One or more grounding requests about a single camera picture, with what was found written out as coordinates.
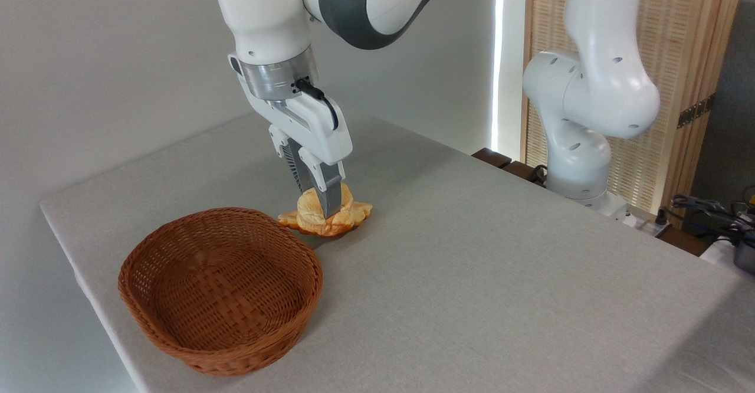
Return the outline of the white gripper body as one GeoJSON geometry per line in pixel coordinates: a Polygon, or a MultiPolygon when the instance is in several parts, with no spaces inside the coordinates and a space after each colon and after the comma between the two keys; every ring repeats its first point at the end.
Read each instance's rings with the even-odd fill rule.
{"type": "Polygon", "coordinates": [[[251,94],[242,71],[242,62],[236,54],[228,55],[229,64],[237,71],[237,77],[251,107],[270,124],[282,130],[288,137],[328,165],[345,159],[353,151],[353,143],[347,123],[337,103],[329,102],[336,113],[338,127],[329,106],[309,94],[300,93],[291,99],[264,101],[251,94]]]}

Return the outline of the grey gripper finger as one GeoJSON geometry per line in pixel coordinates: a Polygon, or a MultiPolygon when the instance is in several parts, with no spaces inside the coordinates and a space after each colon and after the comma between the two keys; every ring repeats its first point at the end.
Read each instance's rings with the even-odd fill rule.
{"type": "Polygon", "coordinates": [[[315,184],[312,173],[299,154],[302,146],[276,125],[270,125],[269,133],[276,153],[287,162],[300,193],[304,194],[308,189],[313,188],[315,184]]]}
{"type": "Polygon", "coordinates": [[[342,208],[343,162],[328,165],[307,148],[297,151],[297,175],[300,191],[314,188],[323,217],[331,218],[342,208]]]}

